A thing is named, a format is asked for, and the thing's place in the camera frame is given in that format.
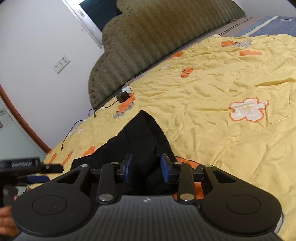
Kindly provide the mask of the person's left hand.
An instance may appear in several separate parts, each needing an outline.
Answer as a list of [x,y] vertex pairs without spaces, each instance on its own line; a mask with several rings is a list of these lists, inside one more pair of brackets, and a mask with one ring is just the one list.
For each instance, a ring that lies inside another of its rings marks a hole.
[[15,237],[19,233],[19,230],[16,228],[11,216],[11,205],[1,207],[0,218],[1,235],[6,237]]

